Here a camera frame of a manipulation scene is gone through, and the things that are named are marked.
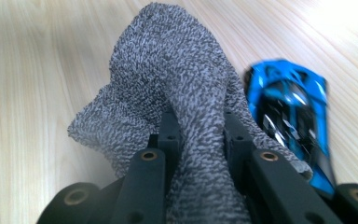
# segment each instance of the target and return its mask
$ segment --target blue toy car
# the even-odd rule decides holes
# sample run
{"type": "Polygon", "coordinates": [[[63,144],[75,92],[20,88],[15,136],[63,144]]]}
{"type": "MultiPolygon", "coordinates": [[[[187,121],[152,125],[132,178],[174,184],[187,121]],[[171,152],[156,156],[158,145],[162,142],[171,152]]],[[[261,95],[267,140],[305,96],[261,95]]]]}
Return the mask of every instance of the blue toy car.
{"type": "Polygon", "coordinates": [[[306,161],[314,173],[310,184],[332,195],[325,79],[286,60],[264,61],[246,72],[245,94],[258,126],[306,161]]]}

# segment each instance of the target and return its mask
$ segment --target light wood surface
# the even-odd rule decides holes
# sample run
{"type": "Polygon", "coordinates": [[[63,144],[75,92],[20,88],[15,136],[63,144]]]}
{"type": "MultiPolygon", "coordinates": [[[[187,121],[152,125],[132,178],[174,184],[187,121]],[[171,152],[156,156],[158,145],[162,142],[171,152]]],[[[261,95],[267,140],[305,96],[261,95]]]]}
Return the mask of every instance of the light wood surface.
{"type": "MultiPolygon", "coordinates": [[[[0,0],[0,223],[35,223],[60,189],[114,179],[66,128],[108,83],[113,46],[148,2],[0,0]]],[[[358,1],[164,2],[197,17],[239,75],[286,58],[326,77],[337,181],[358,183],[358,1]]]]}

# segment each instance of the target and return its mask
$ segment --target heathered gray fabric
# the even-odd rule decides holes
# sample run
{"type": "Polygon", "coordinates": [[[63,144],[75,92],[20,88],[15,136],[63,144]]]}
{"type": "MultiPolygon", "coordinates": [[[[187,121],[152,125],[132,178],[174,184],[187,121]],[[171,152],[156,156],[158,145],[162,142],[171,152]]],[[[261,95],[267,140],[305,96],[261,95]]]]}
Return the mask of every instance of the heathered gray fabric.
{"type": "Polygon", "coordinates": [[[76,115],[68,133],[102,152],[122,177],[171,107],[184,149],[167,196],[168,221],[250,222],[222,153],[225,108],[248,127],[257,148],[281,152],[310,178],[305,162],[257,127],[234,68],[213,35],[184,9],[142,9],[118,40],[110,71],[111,82],[76,115]]]}

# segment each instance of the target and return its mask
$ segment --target table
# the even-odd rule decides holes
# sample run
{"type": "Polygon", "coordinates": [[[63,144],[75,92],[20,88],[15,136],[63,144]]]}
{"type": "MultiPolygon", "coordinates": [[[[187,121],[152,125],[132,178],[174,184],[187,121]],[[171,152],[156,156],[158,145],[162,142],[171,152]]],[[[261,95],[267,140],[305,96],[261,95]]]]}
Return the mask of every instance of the table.
{"type": "MultiPolygon", "coordinates": [[[[329,83],[338,183],[358,183],[358,1],[161,1],[216,37],[240,76],[286,58],[329,83]]],[[[66,128],[109,81],[120,34],[149,1],[0,0],[0,223],[35,223],[62,188],[114,180],[66,128]]]]}

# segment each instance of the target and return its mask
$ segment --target gray cloth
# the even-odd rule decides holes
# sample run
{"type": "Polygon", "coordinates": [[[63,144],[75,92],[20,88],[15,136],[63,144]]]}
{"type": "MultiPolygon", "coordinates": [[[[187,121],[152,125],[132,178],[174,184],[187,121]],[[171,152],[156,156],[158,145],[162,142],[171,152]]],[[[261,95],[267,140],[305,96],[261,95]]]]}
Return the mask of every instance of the gray cloth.
{"type": "Polygon", "coordinates": [[[305,162],[257,127],[233,66],[184,9],[156,3],[143,8],[118,40],[110,72],[110,83],[76,115],[68,133],[102,152],[122,177],[132,155],[158,133],[162,112],[172,108],[184,148],[167,196],[169,222],[250,222],[223,155],[224,109],[248,127],[257,148],[281,152],[310,178],[305,162]]]}

